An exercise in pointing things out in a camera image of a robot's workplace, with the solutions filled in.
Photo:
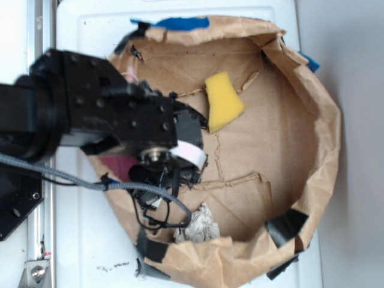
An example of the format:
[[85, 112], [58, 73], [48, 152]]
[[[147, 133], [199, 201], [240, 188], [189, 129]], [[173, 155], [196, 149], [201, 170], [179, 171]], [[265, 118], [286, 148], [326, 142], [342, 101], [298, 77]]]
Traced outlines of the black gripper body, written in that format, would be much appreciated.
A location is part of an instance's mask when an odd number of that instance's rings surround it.
[[194, 108], [179, 102], [177, 97], [174, 92], [169, 94], [176, 128], [176, 146], [168, 151], [157, 149], [149, 152], [139, 165], [148, 170], [165, 172], [171, 180], [176, 177], [179, 185], [192, 187], [201, 181], [208, 163], [202, 137], [202, 130], [208, 127], [208, 122]]

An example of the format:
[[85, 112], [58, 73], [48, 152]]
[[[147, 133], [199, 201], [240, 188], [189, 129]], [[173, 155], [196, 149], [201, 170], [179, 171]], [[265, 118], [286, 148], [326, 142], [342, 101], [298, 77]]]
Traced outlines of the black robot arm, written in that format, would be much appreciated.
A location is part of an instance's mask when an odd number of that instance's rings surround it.
[[14, 84], [1, 85], [1, 152], [31, 163], [60, 146], [131, 156], [152, 172], [200, 182], [205, 117], [146, 81], [128, 83], [105, 59], [49, 50]]

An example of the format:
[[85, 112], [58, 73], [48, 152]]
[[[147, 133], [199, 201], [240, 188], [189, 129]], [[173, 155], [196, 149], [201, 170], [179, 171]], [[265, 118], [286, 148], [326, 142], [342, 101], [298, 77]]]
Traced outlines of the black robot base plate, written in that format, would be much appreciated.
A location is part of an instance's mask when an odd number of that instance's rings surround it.
[[1, 241], [27, 219], [43, 201], [42, 174], [1, 165]]

